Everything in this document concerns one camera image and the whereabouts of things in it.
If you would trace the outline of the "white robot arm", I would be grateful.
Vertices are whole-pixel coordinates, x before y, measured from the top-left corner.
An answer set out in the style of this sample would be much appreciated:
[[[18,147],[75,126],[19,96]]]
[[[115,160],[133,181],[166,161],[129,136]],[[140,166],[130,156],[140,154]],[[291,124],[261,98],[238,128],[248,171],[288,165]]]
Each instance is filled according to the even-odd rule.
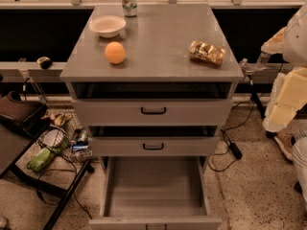
[[[271,55],[281,54],[293,66],[290,73],[278,74],[273,82],[263,121],[266,131],[279,132],[307,104],[307,3],[261,50]]]

